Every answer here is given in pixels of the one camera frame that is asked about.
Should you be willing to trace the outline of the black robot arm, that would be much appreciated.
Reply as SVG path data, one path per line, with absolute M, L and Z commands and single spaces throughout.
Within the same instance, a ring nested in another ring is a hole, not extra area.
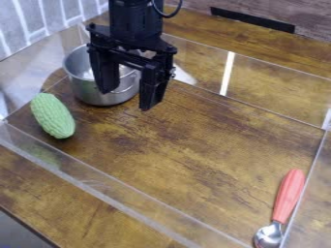
M 150 110 L 164 97 L 168 82 L 175 77 L 174 56 L 178 48 L 162 39 L 164 0 L 108 0 L 110 25 L 86 26 L 92 72 L 99 90 L 111 92 L 120 84 L 119 66 L 142 72 L 140 109 Z

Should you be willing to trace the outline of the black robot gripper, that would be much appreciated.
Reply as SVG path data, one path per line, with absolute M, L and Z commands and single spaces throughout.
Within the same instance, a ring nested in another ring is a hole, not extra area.
M 178 49 L 159 35 L 138 40 L 120 40 L 103 25 L 87 26 L 87 44 L 92 72 L 103 94 L 118 88 L 119 65 L 143 70 L 140 81 L 140 109 L 150 110 L 164 97 L 170 77 L 175 72 L 174 55 Z

